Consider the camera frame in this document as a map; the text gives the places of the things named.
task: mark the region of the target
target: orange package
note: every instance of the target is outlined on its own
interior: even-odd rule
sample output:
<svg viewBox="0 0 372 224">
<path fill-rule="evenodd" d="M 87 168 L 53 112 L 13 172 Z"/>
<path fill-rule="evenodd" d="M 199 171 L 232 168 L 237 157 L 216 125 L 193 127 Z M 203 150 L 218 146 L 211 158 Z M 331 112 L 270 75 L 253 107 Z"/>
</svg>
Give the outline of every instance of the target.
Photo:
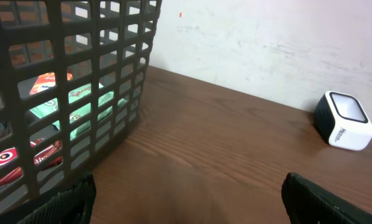
<svg viewBox="0 0 372 224">
<path fill-rule="evenodd" d="M 72 80 L 72 79 L 73 79 L 73 75 L 71 73 L 68 73 L 67 80 Z M 43 75 L 38 76 L 37 81 L 35 81 L 34 86 L 32 87 L 30 91 L 30 95 L 34 95 L 36 93 L 42 92 L 55 85 L 56 85 L 55 73 L 54 72 L 45 73 Z"/>
</svg>

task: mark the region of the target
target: green snack package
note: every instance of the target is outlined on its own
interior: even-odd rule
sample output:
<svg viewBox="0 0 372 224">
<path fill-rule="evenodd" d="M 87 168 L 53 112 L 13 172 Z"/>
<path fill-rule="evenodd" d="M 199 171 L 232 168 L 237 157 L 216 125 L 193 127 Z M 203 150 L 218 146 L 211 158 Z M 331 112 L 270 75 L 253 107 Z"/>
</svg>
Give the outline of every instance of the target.
<svg viewBox="0 0 372 224">
<path fill-rule="evenodd" d="M 90 93 L 91 93 L 91 84 L 83 85 L 83 86 L 81 86 L 77 89 L 72 90 L 70 93 L 68 93 L 68 102 L 71 104 L 71 103 L 83 98 L 84 96 L 89 95 Z M 98 106 L 100 107 L 103 104 L 112 100 L 113 95 L 114 95 L 114 93 L 112 91 L 110 91 L 110 92 L 104 94 L 103 96 L 99 97 Z M 121 99 L 118 102 L 118 107 L 121 107 L 126 102 L 127 102 L 126 100 Z M 49 115 L 49 114 L 51 114 L 51 113 L 53 113 L 54 111 L 57 111 L 57 110 L 58 110 L 58 103 L 57 103 L 57 99 L 54 98 L 54 99 L 52 99 L 52 100 L 50 100 L 50 101 L 48 101 L 44 104 L 41 104 L 39 106 L 36 106 L 35 108 L 32 108 L 30 111 L 32 113 L 34 113 L 36 115 L 36 117 L 43 118 L 43 117 L 45 117 L 45 116 L 47 116 L 47 115 Z M 87 105 L 82 106 L 81 108 L 73 111 L 72 113 L 70 113 L 70 117 L 69 117 L 70 124 L 73 123 L 74 121 L 80 119 L 82 116 L 84 116 L 84 115 L 86 115 L 90 112 L 91 112 L 91 104 L 90 103 L 88 103 Z M 111 106 L 98 115 L 98 121 L 102 120 L 103 118 L 105 118 L 110 113 L 111 113 Z M 60 122 L 59 121 L 54 122 L 52 125 L 54 125 L 57 129 L 60 129 Z M 70 140 L 77 137 L 80 133 L 87 130 L 89 127 L 90 127 L 90 121 L 87 121 L 87 122 L 81 124 L 79 127 L 75 128 L 70 133 Z"/>
</svg>

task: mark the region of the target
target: wooden table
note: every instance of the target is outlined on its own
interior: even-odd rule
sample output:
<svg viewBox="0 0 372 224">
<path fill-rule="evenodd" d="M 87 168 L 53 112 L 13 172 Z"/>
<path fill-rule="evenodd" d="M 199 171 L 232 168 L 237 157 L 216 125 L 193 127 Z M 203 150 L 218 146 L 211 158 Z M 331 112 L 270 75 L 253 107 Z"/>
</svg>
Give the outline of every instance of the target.
<svg viewBox="0 0 372 224">
<path fill-rule="evenodd" d="M 91 223 L 289 223 L 290 171 L 372 213 L 372 141 L 331 147 L 308 112 L 149 67 L 140 113 L 93 172 Z"/>
</svg>

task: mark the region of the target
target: white wall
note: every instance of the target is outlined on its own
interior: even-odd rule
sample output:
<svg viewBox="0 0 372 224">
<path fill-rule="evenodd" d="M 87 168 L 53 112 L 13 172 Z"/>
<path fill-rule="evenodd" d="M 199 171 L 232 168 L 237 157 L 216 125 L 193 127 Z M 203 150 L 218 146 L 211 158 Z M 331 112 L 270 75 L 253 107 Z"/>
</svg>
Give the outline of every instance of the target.
<svg viewBox="0 0 372 224">
<path fill-rule="evenodd" d="M 303 110 L 327 90 L 349 93 L 372 122 L 372 0 L 163 0 L 161 9 L 150 65 Z"/>
</svg>

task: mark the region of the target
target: snack package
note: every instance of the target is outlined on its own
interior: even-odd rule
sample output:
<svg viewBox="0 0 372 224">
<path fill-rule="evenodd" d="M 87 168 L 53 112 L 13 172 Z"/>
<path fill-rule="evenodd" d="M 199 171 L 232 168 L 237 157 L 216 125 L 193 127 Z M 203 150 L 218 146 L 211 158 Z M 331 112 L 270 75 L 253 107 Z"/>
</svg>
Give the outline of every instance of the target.
<svg viewBox="0 0 372 224">
<path fill-rule="evenodd" d="M 89 95 L 90 93 L 91 93 L 91 84 L 83 85 L 79 88 L 76 88 L 76 89 L 72 90 L 70 93 L 68 93 L 68 102 L 71 104 L 71 103 L 83 98 L 84 96 Z M 112 91 L 104 94 L 103 96 L 99 97 L 98 106 L 101 106 L 101 105 L 109 102 L 111 99 L 113 99 L 113 97 L 114 97 L 114 93 Z M 127 102 L 126 100 L 122 99 L 118 102 L 118 106 L 121 107 L 126 102 Z M 42 105 L 39 105 L 39 106 L 36 106 L 35 108 L 32 108 L 30 111 L 33 112 L 36 115 L 36 117 L 43 118 L 43 117 L 47 116 L 48 114 L 51 114 L 51 113 L 53 113 L 54 111 L 57 111 L 57 110 L 58 110 L 58 101 L 55 98 L 55 99 L 52 99 L 52 100 L 50 100 L 50 101 L 48 101 L 48 102 L 46 102 Z M 90 112 L 91 112 L 91 105 L 90 104 L 82 106 L 81 108 L 75 110 L 74 112 L 72 112 L 70 114 L 70 117 L 69 117 L 70 123 L 73 123 L 74 121 L 80 119 L 82 116 L 84 116 L 84 115 L 86 115 Z M 98 115 L 98 121 L 102 120 L 104 117 L 106 117 L 110 113 L 111 113 L 111 107 L 104 110 L 102 113 L 100 113 Z M 60 122 L 59 121 L 54 122 L 53 125 L 57 129 L 60 129 Z M 87 130 L 89 127 L 90 127 L 90 121 L 87 121 L 86 123 L 81 124 L 81 126 L 77 127 L 76 129 L 74 129 L 70 133 L 70 140 L 77 137 L 80 133 Z"/>
<path fill-rule="evenodd" d="M 72 79 L 73 79 L 73 75 L 68 73 L 67 80 L 72 80 Z M 45 73 L 43 75 L 38 76 L 37 81 L 35 81 L 35 84 L 30 91 L 30 95 L 34 95 L 36 93 L 42 92 L 55 85 L 56 85 L 55 73 L 54 72 Z"/>
<path fill-rule="evenodd" d="M 30 142 L 31 147 L 34 147 L 38 143 L 42 142 L 44 139 L 37 139 Z M 46 149 L 39 152 L 34 157 L 34 164 L 37 166 L 40 164 L 44 159 L 48 158 L 50 155 L 58 151 L 60 148 L 62 148 L 62 143 L 60 141 L 56 141 L 50 146 L 48 146 Z M 0 167 L 7 164 L 8 162 L 14 160 L 17 157 L 17 151 L 16 148 L 12 147 L 10 149 L 6 149 L 3 152 L 0 153 Z M 56 166 L 62 162 L 62 158 L 56 158 L 52 163 L 49 164 L 49 166 L 45 167 L 45 169 L 48 169 L 49 167 Z M 3 178 L 0 179 L 0 187 L 6 184 L 10 184 L 11 182 L 15 181 L 19 177 L 22 176 L 22 170 L 20 167 L 12 170 L 12 172 L 5 175 Z"/>
</svg>

